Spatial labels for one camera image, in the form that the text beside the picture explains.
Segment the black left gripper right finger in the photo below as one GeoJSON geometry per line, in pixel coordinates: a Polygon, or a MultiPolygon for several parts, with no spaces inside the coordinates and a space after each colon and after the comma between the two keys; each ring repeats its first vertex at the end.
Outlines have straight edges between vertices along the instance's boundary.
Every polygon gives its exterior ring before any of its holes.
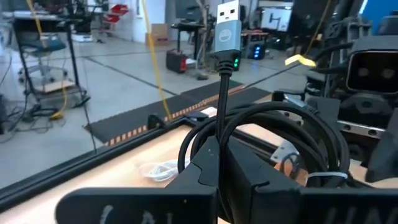
{"type": "Polygon", "coordinates": [[[235,223],[397,224],[397,191],[302,187],[244,146],[225,154],[235,223]]]}

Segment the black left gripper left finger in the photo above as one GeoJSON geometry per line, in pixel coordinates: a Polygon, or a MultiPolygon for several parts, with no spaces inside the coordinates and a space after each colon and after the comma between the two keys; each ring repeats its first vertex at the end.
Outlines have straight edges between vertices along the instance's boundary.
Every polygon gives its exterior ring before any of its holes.
{"type": "Polygon", "coordinates": [[[84,188],[56,206],[62,224],[216,224],[220,149],[209,138],[164,188],[84,188]]]}

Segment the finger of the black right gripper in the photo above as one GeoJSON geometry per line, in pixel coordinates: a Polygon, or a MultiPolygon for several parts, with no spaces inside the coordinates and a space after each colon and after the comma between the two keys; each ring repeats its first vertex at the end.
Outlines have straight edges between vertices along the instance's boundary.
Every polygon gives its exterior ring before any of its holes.
{"type": "Polygon", "coordinates": [[[365,180],[377,182],[394,177],[397,177],[397,108],[371,154],[365,180]]]}
{"type": "Polygon", "coordinates": [[[340,110],[340,100],[324,97],[315,97],[314,100],[316,108],[320,112],[321,118],[323,118],[330,125],[337,125],[340,110]]]}

